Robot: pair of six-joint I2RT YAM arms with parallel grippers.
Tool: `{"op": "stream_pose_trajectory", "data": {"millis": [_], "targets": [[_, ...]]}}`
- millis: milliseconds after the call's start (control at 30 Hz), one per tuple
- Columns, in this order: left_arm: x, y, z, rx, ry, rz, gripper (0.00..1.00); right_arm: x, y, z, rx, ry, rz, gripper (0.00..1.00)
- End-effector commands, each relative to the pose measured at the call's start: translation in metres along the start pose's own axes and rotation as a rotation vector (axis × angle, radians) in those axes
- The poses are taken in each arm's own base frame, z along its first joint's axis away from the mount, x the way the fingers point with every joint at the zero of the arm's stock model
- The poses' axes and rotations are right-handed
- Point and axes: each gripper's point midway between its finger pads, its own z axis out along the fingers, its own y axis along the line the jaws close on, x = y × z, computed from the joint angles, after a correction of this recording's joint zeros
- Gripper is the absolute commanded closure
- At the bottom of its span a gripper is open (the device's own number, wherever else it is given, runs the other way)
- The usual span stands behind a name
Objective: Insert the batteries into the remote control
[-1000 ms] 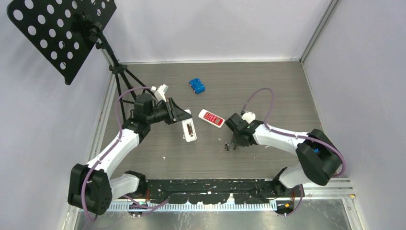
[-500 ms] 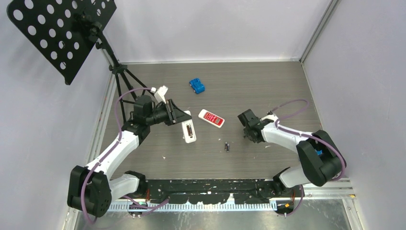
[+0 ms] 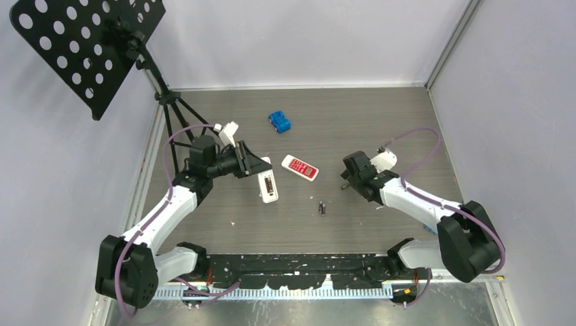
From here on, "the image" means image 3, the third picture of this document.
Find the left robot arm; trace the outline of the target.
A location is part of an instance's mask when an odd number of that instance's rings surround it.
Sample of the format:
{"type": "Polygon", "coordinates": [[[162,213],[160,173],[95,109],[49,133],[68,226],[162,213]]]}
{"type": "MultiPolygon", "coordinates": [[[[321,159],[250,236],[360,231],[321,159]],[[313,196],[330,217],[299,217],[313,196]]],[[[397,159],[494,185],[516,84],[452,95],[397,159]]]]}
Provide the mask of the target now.
{"type": "Polygon", "coordinates": [[[179,276],[202,280],[209,271],[206,249],[180,242],[159,254],[168,235],[208,196],[213,181],[234,175],[238,179],[272,170],[244,141],[219,147],[209,135],[196,137],[186,167],[169,181],[163,199],[132,229],[108,235],[98,253],[95,290],[119,303],[142,309],[157,288],[179,276]]]}

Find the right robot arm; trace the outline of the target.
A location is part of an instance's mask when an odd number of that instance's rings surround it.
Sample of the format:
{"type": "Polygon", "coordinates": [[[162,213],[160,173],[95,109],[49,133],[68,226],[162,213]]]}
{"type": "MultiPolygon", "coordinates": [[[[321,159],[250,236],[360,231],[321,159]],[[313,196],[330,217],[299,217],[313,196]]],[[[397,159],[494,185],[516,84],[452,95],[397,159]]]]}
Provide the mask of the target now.
{"type": "Polygon", "coordinates": [[[419,268],[437,268],[470,283],[503,267],[505,247],[478,202],[460,204],[414,187],[391,171],[395,164],[391,152],[370,159],[356,151],[344,157],[343,163],[341,177],[360,196],[401,211],[437,234],[437,240],[407,238],[388,250],[388,270],[395,278],[406,278],[419,268]]]}

